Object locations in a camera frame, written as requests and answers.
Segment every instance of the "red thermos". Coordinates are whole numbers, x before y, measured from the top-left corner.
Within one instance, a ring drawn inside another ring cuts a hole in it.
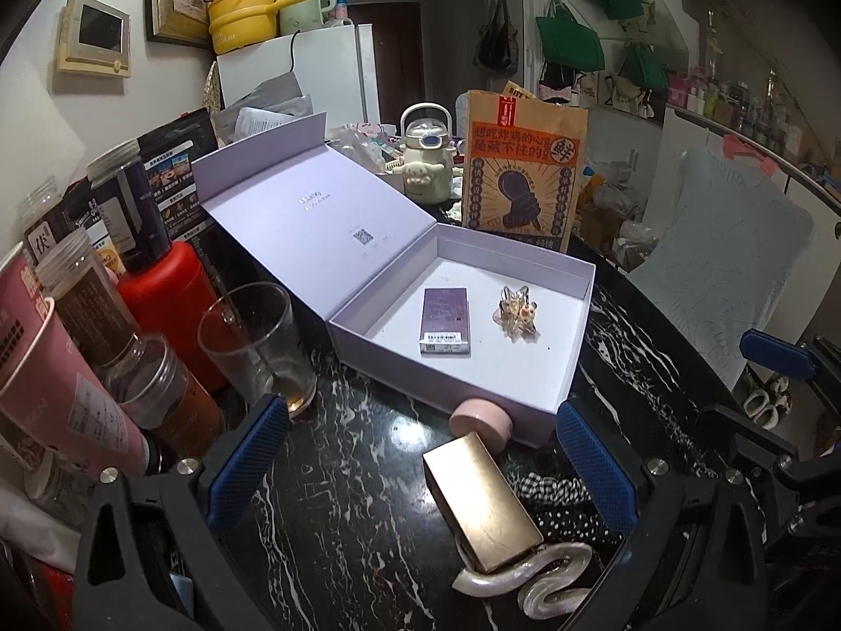
[[[140,328],[167,337],[205,390],[213,393],[228,383],[199,346],[199,321],[216,294],[192,246],[172,242],[169,253],[154,266],[119,278],[117,291]]]

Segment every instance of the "wall thermostat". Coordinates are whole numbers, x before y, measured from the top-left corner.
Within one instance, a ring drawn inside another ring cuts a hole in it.
[[[56,68],[64,73],[131,77],[129,15],[96,0],[67,0]]]

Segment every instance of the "box lid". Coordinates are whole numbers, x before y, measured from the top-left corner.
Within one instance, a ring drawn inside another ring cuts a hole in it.
[[[192,164],[199,201],[290,292],[329,320],[435,219],[324,144],[326,114]]]

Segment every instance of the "shelf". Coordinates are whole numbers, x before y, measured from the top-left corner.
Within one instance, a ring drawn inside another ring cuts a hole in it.
[[[812,178],[810,178],[806,173],[800,170],[797,166],[793,163],[786,161],[781,156],[775,154],[767,147],[760,145],[759,142],[754,142],[751,138],[746,138],[743,134],[738,133],[737,131],[733,130],[733,128],[727,128],[722,124],[718,124],[715,121],[710,120],[705,116],[700,116],[697,113],[693,113],[687,109],[683,109],[681,107],[676,107],[672,104],[666,105],[667,109],[672,109],[674,113],[678,116],[683,118],[685,121],[689,121],[691,124],[695,124],[697,126],[701,126],[701,128],[707,128],[708,130],[712,130],[716,135],[736,135],[742,142],[746,143],[746,145],[750,145],[754,149],[756,149],[760,154],[764,156],[768,156],[774,161],[776,161],[777,166],[780,167],[789,178],[792,180],[796,180],[799,182],[803,187],[809,189],[811,193],[818,199],[820,199],[824,204],[826,204],[836,215],[841,216],[841,201],[838,201],[835,197],[833,197],[829,192],[823,189],[823,186],[820,183],[815,182]]]

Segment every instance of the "purple product box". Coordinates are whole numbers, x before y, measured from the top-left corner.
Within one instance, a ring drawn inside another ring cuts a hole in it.
[[[325,321],[338,358],[451,413],[483,398],[539,446],[569,395],[596,268],[477,230],[436,223],[324,145],[325,114],[253,135],[192,164],[207,211]],[[493,320],[503,287],[528,285],[537,338]],[[427,288],[466,290],[469,357],[418,348]]]
[[[418,343],[421,353],[470,353],[468,290],[426,288]]]

